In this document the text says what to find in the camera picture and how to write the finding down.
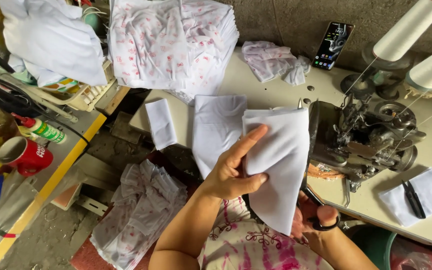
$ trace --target bottle cap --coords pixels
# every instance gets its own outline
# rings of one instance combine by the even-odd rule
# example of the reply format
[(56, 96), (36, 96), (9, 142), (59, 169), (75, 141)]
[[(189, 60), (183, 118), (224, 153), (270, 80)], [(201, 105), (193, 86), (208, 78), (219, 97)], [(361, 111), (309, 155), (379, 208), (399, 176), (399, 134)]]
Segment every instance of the bottle cap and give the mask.
[(32, 127), (36, 124), (36, 120), (34, 120), (33, 118), (23, 117), (15, 114), (14, 112), (12, 112), (11, 115), (19, 119), (21, 121), (21, 124), (25, 127)]

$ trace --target yellow table edge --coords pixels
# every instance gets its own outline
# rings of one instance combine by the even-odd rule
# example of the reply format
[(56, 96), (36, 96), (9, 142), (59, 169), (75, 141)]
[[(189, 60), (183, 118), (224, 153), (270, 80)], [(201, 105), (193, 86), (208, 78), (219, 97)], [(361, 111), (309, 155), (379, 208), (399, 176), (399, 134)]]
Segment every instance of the yellow table edge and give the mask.
[[(103, 125), (106, 120), (106, 116), (99, 114), (98, 117), (93, 121), (91, 126), (84, 133), (84, 137), (90, 141), (99, 128)], [(41, 209), (44, 201), (48, 198), (54, 188), (61, 181), (63, 176), (68, 172), (69, 168), (76, 161), (78, 156), (81, 154), (83, 149), (86, 147), (86, 142), (83, 139), (79, 139), (74, 148), (70, 151), (69, 155), (64, 158), (63, 162), (56, 169), (54, 174), (50, 177), (41, 191), (36, 195), (33, 202), (28, 206), (26, 211), (21, 215), (21, 217), (15, 222), (13, 227), (9, 230), (10, 234), (20, 234), (27, 224), (33, 220), (36, 213)], [(11, 245), (16, 241), (16, 238), (3, 238), (0, 242), (0, 261), (3, 259), (6, 252), (8, 252)]]

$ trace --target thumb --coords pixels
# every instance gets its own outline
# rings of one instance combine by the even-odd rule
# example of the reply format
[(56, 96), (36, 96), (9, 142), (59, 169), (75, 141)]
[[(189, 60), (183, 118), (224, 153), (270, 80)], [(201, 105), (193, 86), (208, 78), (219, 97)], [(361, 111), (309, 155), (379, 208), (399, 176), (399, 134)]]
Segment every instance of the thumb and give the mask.
[(233, 178), (231, 189), (235, 194), (247, 194), (255, 192), (269, 178), (267, 173), (259, 173), (249, 178)]
[(333, 226), (338, 217), (338, 210), (333, 206), (323, 205), (316, 210), (321, 226)]

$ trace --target pink patterned shirt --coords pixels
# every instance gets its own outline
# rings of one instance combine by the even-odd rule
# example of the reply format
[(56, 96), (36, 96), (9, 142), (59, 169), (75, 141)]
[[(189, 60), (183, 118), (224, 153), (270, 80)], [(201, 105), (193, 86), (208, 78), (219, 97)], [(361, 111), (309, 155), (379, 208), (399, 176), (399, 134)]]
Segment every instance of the pink patterned shirt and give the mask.
[(198, 259), (207, 270), (333, 270), (308, 246), (257, 224), (241, 197), (223, 200)]

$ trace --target basket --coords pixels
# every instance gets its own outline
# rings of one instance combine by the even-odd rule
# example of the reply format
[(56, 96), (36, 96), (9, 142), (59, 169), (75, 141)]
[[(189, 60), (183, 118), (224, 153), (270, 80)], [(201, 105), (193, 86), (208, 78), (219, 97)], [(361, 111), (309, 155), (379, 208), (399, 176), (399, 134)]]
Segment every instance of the basket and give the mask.
[(114, 77), (113, 66), (109, 60), (103, 63), (104, 73), (106, 75), (107, 84), (102, 86), (89, 86), (84, 84), (73, 95), (59, 95), (57, 93), (39, 89), (38, 87), (27, 87), (35, 95), (50, 101), (56, 105), (67, 105), (75, 110), (92, 111), (95, 104), (103, 97), (103, 95), (110, 89), (111, 85), (116, 81)]

